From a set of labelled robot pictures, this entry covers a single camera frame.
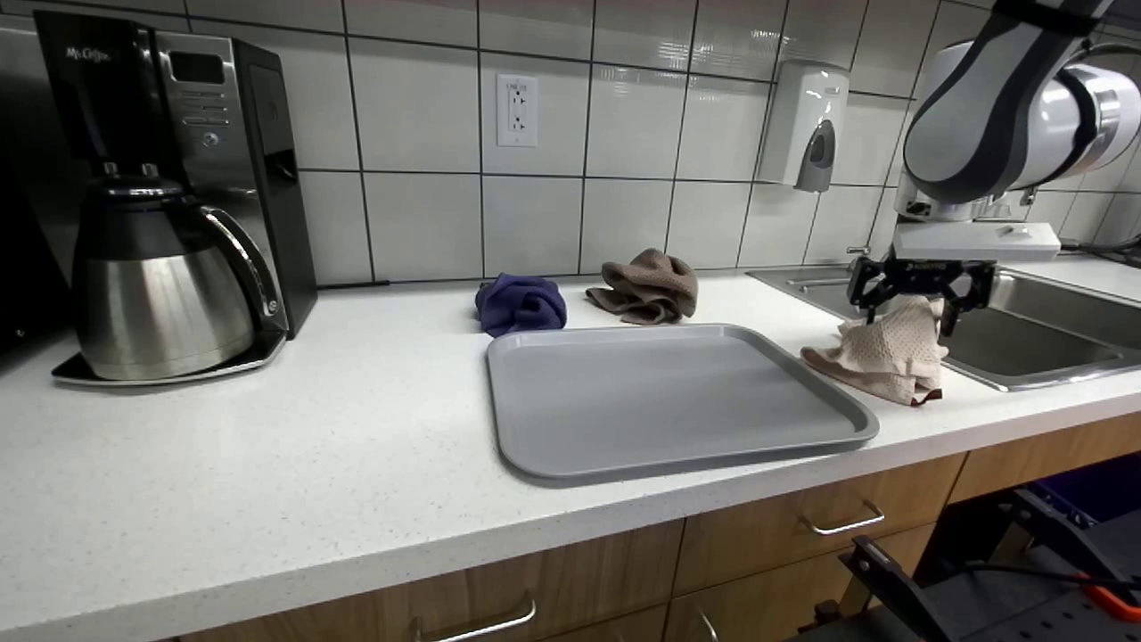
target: crumpled cloth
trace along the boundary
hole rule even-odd
[[[924,405],[942,399],[938,347],[942,298],[899,297],[874,323],[843,323],[843,347],[802,348],[802,359],[854,387],[874,391],[893,403]]]
[[[545,279],[496,276],[474,293],[474,317],[490,336],[565,329],[569,304]]]
[[[586,297],[639,323],[678,323],[701,304],[695,270],[664,249],[642,249],[633,265],[603,265],[603,280],[607,290],[589,290]]]

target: sink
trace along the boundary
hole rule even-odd
[[[755,270],[840,317],[865,317],[850,304],[846,266]],[[983,309],[964,312],[944,339],[950,367],[992,387],[1042,387],[1141,367],[1141,308],[1000,270]]]

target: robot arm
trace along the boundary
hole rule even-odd
[[[887,259],[856,265],[856,308],[874,317],[904,293],[944,297],[954,331],[956,312],[987,304],[995,259],[1061,249],[1044,222],[974,224],[970,203],[1103,169],[1137,140],[1137,84],[1071,63],[1107,12],[1111,0],[995,0],[974,41],[924,69],[899,197],[924,193],[930,205],[922,224],[895,227]]]

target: stainless steel carafe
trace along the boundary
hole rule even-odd
[[[75,242],[75,331],[102,378],[160,380],[281,339],[279,285],[219,205],[180,185],[98,185]]]

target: blue cloth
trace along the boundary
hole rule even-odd
[[[474,317],[490,336],[565,329],[569,304],[545,279],[500,276],[479,290]]]

